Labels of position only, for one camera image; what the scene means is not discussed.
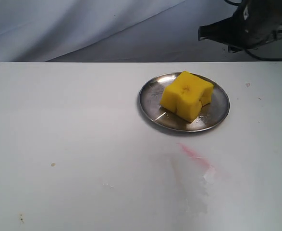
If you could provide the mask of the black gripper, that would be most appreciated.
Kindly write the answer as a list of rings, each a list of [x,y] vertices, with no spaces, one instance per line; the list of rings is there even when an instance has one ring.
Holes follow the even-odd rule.
[[[282,24],[282,0],[244,0],[232,17],[200,26],[198,40],[250,49]]]

